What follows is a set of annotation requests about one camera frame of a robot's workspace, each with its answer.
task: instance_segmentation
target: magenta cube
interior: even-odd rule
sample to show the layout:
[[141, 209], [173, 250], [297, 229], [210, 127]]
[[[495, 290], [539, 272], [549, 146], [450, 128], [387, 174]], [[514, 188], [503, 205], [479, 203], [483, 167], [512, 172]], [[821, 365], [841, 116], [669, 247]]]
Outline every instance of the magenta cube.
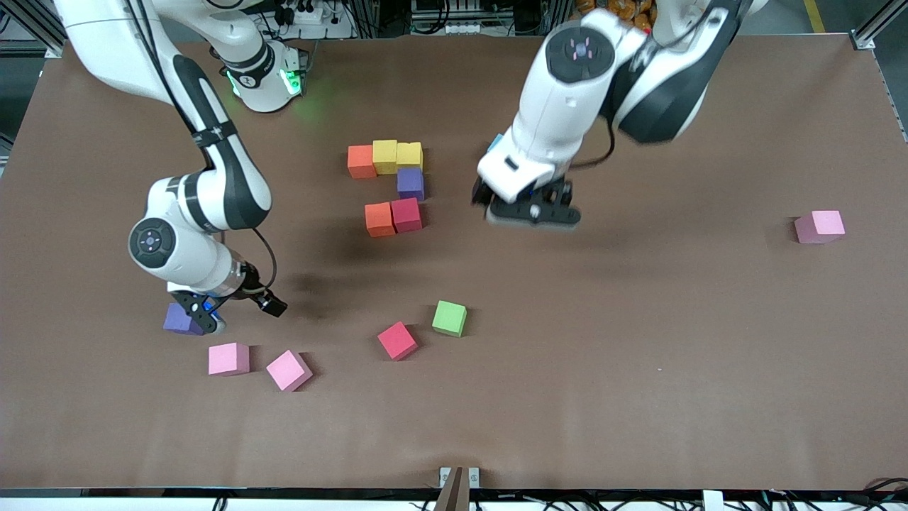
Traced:
[[182, 336], [200, 336], [202, 327], [192, 320], [180, 304], [169, 304], [167, 315], [164, 317], [164, 330]]
[[811, 211], [794, 221], [798, 243], [822, 244], [845, 234], [842, 216], [838, 211]]
[[398, 321], [391, 328], [379, 334], [379, 341], [391, 360], [398, 361], [416, 351], [418, 347], [407, 327]]
[[293, 392], [312, 377], [312, 371], [300, 354], [290, 350], [268, 364], [268, 374], [282, 392]]
[[425, 184], [422, 180], [422, 170], [418, 167], [404, 167], [398, 170], [398, 195], [401, 199], [415, 198], [422, 202], [426, 200]]
[[208, 348], [208, 375], [233, 376], [249, 372], [249, 347], [240, 343]]

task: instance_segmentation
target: green cube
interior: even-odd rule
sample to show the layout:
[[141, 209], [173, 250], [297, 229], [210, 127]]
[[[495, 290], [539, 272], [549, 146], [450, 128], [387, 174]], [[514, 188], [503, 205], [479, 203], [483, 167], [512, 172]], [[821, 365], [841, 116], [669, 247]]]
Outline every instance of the green cube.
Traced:
[[439, 300], [439, 306], [435, 309], [435, 319], [432, 320], [432, 328], [442, 334], [460, 337], [466, 321], [467, 308], [465, 306]]

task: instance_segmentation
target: light pink cube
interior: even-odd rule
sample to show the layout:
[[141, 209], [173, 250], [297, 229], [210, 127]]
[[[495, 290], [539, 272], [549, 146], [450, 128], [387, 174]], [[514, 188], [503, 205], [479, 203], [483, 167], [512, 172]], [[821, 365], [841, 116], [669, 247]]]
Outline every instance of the light pink cube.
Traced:
[[845, 234], [838, 211], [812, 211], [794, 221], [798, 243], [829, 243]]
[[240, 343], [208, 348], [208, 375], [233, 376], [249, 372], [249, 347]]
[[391, 328], [379, 334], [381, 345], [388, 352], [391, 360], [403, 360], [407, 355], [416, 351], [418, 347], [407, 327], [398, 321]]
[[268, 364], [268, 374], [282, 392], [293, 392], [312, 377], [312, 371], [299, 353], [290, 350]]

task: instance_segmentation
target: orange cube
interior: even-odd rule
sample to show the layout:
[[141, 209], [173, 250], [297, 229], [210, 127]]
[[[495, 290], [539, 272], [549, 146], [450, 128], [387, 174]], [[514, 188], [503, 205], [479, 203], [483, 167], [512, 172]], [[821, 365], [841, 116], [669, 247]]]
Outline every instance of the orange cube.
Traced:
[[372, 163], [372, 145], [351, 145], [347, 148], [347, 168], [353, 179], [375, 177]]
[[366, 230], [372, 237], [397, 234], [391, 219], [391, 203], [366, 204]]

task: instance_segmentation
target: purple cube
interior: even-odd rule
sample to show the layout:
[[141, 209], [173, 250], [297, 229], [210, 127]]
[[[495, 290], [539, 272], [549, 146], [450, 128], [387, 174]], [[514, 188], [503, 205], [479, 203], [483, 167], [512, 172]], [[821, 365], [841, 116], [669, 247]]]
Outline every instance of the purple cube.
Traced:
[[415, 197], [420, 202], [426, 200], [422, 171], [418, 167], [404, 167], [398, 170], [398, 195], [401, 199]]
[[186, 314], [180, 304], [167, 306], [167, 316], [164, 317], [164, 330], [183, 336], [202, 335], [202, 327]]

